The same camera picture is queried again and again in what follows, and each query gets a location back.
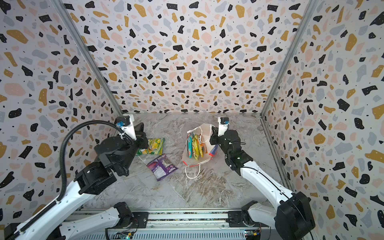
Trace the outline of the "purple snack packet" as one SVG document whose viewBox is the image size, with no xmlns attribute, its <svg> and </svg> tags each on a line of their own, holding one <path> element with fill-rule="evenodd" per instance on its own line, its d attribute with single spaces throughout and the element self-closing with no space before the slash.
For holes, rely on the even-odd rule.
<svg viewBox="0 0 384 240">
<path fill-rule="evenodd" d="M 158 182 L 178 169 L 165 154 L 149 162 L 147 167 L 152 171 Z"/>
</svg>

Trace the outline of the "orange snack packet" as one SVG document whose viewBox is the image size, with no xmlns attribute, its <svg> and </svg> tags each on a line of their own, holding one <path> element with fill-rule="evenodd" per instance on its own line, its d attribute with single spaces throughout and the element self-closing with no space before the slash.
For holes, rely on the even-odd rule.
<svg viewBox="0 0 384 240">
<path fill-rule="evenodd" d="M 204 157 L 206 153 L 207 153 L 206 144 L 201 140 L 201 136 L 199 136 L 199 154 L 201 157 Z"/>
</svg>

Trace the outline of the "red paper bag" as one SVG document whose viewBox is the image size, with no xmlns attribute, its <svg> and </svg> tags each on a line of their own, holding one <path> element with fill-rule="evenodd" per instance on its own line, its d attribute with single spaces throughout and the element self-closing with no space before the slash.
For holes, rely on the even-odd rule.
<svg viewBox="0 0 384 240">
<path fill-rule="evenodd" d="M 218 151 L 218 145 L 212 145 L 210 138 L 213 134 L 213 125 L 202 124 L 187 131 L 185 149 L 182 155 L 182 163 L 185 168 L 185 175 L 188 179 L 195 179 L 201 172 L 202 164 L 209 162 Z M 198 167 L 197 174 L 189 175 L 189 169 Z"/>
</svg>

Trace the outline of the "yellow green Fox's candy bag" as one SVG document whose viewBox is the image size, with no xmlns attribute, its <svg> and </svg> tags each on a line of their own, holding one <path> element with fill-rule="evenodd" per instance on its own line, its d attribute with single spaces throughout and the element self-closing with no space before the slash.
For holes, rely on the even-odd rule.
<svg viewBox="0 0 384 240">
<path fill-rule="evenodd" d="M 165 144 L 165 138 L 148 139 L 148 148 L 139 149 L 137 156 L 141 155 L 159 155 L 163 154 L 163 148 Z"/>
</svg>

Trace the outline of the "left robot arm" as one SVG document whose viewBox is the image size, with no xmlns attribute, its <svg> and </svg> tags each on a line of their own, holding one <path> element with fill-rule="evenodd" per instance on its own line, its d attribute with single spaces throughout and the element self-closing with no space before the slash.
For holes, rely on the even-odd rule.
<svg viewBox="0 0 384 240">
<path fill-rule="evenodd" d="M 119 132 L 95 146 L 94 162 L 78 172 L 73 181 L 67 182 L 65 152 L 69 140 L 78 130 L 93 124 L 107 125 Z M 65 220 L 87 201 L 102 193 L 117 180 L 128 176 L 129 167 L 139 149 L 148 147 L 144 123 L 133 125 L 129 120 L 115 124 L 92 120 L 74 127 L 64 138 L 59 155 L 62 189 L 58 197 L 36 215 L 20 224 L 10 224 L 5 230 L 6 240 L 77 240 L 97 230 L 128 226 L 133 213 L 126 203 L 117 203 L 104 213 L 74 223 Z"/>
</svg>

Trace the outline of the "circuit board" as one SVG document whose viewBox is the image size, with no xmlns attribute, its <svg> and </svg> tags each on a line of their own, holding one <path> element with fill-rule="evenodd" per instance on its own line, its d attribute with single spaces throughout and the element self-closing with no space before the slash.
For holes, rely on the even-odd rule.
<svg viewBox="0 0 384 240">
<path fill-rule="evenodd" d="M 118 232 L 115 234 L 114 240 L 132 240 L 133 237 L 133 232 Z"/>
<path fill-rule="evenodd" d="M 261 231 L 260 230 L 247 230 L 245 231 L 246 240 L 260 240 Z"/>
</svg>

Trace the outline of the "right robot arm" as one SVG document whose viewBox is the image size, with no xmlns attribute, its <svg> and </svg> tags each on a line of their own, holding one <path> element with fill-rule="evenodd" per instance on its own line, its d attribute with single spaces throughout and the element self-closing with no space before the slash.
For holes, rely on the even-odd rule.
<svg viewBox="0 0 384 240">
<path fill-rule="evenodd" d="M 249 202 L 242 207 L 243 223 L 267 225 L 283 240 L 302 240 L 312 234 L 316 224 L 309 198 L 302 192 L 287 189 L 262 170 L 242 149 L 237 131 L 230 130 L 228 125 L 212 127 L 210 143 L 220 147 L 230 169 L 254 185 L 272 205 L 263 207 L 255 201 Z"/>
</svg>

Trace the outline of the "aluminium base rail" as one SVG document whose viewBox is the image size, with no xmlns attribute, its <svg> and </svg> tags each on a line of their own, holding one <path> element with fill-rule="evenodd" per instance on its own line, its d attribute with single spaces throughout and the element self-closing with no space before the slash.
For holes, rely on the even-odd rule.
<svg viewBox="0 0 384 240">
<path fill-rule="evenodd" d="M 262 223 L 246 225 L 239 209 L 134 210 L 133 220 L 123 224 L 99 224 L 106 210 L 80 210 L 60 226 L 70 240 L 114 240 L 118 232 L 133 232 L 133 240 L 245 240 L 245 231 L 260 230 L 269 239 L 272 229 Z"/>
</svg>

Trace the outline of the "left circuit board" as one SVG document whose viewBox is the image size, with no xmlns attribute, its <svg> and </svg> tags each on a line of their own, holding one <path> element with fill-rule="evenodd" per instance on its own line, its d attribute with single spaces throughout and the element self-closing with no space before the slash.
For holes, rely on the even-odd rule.
<svg viewBox="0 0 384 240">
<path fill-rule="evenodd" d="M 133 237 L 133 232 L 118 232 L 115 234 L 114 240 L 132 240 Z"/>
</svg>

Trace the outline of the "yellow snack packet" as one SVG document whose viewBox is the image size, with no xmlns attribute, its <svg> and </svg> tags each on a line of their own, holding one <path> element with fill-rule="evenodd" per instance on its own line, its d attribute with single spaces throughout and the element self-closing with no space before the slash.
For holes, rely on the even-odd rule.
<svg viewBox="0 0 384 240">
<path fill-rule="evenodd" d="M 198 161 L 200 156 L 200 142 L 197 135 L 194 135 L 193 137 L 192 147 L 194 158 L 196 161 Z"/>
</svg>

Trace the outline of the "right circuit board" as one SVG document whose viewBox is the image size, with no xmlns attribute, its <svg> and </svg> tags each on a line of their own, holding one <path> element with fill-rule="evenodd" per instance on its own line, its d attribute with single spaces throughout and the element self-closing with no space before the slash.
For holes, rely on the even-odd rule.
<svg viewBox="0 0 384 240">
<path fill-rule="evenodd" d="M 247 230 L 245 231 L 246 240 L 260 240 L 261 231 L 260 230 Z"/>
</svg>

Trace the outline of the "teal snack packet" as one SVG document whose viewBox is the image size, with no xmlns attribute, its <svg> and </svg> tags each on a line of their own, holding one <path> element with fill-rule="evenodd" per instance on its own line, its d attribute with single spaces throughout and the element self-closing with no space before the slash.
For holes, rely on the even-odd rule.
<svg viewBox="0 0 384 240">
<path fill-rule="evenodd" d="M 192 158 L 194 156 L 193 155 L 193 138 L 194 138 L 194 133 L 189 133 L 188 140 L 187 140 L 189 158 Z"/>
</svg>

